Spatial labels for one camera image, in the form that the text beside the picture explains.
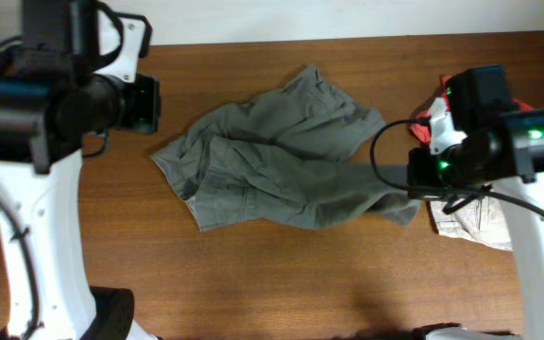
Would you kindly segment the grey-green shorts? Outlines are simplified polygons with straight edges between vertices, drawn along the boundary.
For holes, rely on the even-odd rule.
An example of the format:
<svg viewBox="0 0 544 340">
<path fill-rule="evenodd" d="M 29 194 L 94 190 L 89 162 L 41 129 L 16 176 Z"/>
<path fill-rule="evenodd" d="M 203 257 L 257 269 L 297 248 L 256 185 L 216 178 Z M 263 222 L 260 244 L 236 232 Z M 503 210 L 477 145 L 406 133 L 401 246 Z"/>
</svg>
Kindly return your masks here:
<svg viewBox="0 0 544 340">
<path fill-rule="evenodd" d="M 267 219 L 323 230 L 363 213 L 406 226 L 419 202 L 401 165 L 351 157 L 385 122 L 310 66 L 283 87 L 206 114 L 152 155 L 198 227 Z"/>
</svg>

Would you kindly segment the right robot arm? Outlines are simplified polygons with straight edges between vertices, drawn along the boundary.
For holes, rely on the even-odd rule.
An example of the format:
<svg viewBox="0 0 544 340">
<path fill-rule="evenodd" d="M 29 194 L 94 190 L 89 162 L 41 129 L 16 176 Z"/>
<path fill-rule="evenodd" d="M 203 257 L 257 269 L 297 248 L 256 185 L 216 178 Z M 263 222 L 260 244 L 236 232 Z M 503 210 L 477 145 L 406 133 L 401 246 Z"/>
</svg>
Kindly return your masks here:
<svg viewBox="0 0 544 340">
<path fill-rule="evenodd" d="M 428 148 L 409 154 L 408 194 L 458 205 L 499 200 L 524 307 L 524 338 L 544 339 L 544 109 L 510 91 L 500 65 L 442 81 Z"/>
</svg>

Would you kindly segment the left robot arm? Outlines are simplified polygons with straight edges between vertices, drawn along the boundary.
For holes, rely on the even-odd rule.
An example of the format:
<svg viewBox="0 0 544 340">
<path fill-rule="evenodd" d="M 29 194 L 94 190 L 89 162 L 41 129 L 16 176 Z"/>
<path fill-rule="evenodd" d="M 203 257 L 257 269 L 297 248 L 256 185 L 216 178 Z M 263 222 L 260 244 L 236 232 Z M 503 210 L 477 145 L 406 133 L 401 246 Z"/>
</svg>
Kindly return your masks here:
<svg viewBox="0 0 544 340">
<path fill-rule="evenodd" d="M 127 288 L 88 283 L 78 186 L 87 135 L 152 134 L 159 81 L 137 66 L 152 27 L 101 1 L 24 1 L 0 42 L 0 243 L 8 278 L 2 339 L 145 339 Z"/>
</svg>

